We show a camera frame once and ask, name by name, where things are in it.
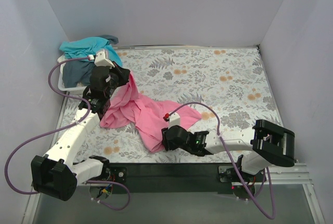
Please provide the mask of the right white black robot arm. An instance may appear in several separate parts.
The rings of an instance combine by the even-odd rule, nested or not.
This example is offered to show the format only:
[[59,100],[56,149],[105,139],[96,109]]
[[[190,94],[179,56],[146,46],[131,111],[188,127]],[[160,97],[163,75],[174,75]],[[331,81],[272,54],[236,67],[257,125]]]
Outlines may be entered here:
[[162,145],[167,151],[182,149],[195,156],[249,151],[236,162],[235,174],[241,181],[271,165],[293,167],[294,139],[294,132],[267,120],[257,120],[252,128],[222,136],[209,131],[191,133],[179,125],[162,129]]

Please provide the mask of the pink t shirt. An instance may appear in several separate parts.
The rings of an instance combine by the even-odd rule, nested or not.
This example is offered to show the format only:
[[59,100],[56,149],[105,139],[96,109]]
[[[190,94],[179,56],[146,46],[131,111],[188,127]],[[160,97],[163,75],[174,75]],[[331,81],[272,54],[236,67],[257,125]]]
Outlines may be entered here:
[[180,106],[173,101],[154,101],[139,93],[132,74],[129,82],[121,86],[110,101],[110,107],[100,121],[103,128],[121,128],[134,123],[139,135],[150,152],[159,152],[162,145],[162,129],[168,127],[165,114]]

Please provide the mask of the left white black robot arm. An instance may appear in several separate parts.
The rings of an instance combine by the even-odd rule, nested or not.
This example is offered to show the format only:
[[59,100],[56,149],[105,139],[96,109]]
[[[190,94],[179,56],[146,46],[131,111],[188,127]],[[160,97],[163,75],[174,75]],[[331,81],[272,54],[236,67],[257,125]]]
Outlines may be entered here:
[[67,201],[76,187],[90,179],[106,182],[111,175],[109,160],[90,156],[75,163],[74,159],[85,139],[99,125],[110,107],[114,91],[129,82],[130,71],[114,67],[94,67],[90,84],[84,89],[73,126],[65,130],[59,140],[43,156],[31,162],[32,185],[35,191]]

